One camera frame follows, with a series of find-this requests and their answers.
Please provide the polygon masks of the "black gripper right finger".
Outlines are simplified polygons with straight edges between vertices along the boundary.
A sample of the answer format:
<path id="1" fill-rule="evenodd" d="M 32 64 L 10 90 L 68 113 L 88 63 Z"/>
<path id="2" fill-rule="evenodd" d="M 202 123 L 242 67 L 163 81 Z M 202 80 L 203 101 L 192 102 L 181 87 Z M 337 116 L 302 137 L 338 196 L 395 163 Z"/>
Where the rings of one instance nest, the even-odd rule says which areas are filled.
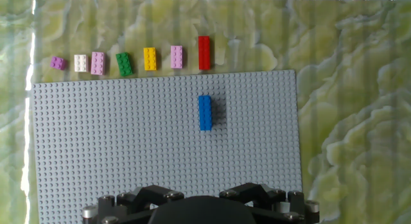
<path id="1" fill-rule="evenodd" d="M 300 191 L 284 191 L 266 184 L 246 183 L 219 193 L 219 197 L 241 203 L 256 223 L 316 224 L 319 202 L 307 200 Z"/>

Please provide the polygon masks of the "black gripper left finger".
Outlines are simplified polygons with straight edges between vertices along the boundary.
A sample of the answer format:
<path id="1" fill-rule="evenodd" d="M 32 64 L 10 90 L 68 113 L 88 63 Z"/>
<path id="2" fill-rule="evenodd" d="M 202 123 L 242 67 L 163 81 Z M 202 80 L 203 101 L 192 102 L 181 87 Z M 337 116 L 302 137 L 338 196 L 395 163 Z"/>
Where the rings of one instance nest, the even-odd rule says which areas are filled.
<path id="1" fill-rule="evenodd" d="M 181 200 L 184 194 L 157 185 L 136 187 L 133 191 L 103 195 L 95 205 L 82 209 L 83 224 L 148 223 L 153 211 L 152 204 L 161 206 Z"/>

